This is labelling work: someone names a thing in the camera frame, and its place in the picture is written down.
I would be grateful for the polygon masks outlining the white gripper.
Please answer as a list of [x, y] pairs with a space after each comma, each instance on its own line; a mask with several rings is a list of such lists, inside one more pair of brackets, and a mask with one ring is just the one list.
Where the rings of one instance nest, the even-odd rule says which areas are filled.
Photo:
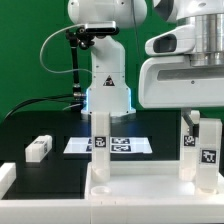
[[[224, 67], [192, 67], [187, 56], [150, 58], [140, 70], [138, 99], [144, 108], [224, 106]], [[193, 128], [190, 111], [181, 114]]]

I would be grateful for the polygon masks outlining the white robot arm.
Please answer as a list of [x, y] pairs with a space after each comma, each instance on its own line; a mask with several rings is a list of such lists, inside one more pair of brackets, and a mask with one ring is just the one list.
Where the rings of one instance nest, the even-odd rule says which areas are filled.
[[[152, 0], [173, 30], [149, 39], [149, 58], [139, 74], [144, 108], [224, 106], [224, 0]], [[144, 22], [146, 0], [69, 0], [82, 49], [91, 50], [92, 83], [82, 115], [107, 112], [113, 119], [135, 114], [125, 83], [125, 49], [113, 36]]]

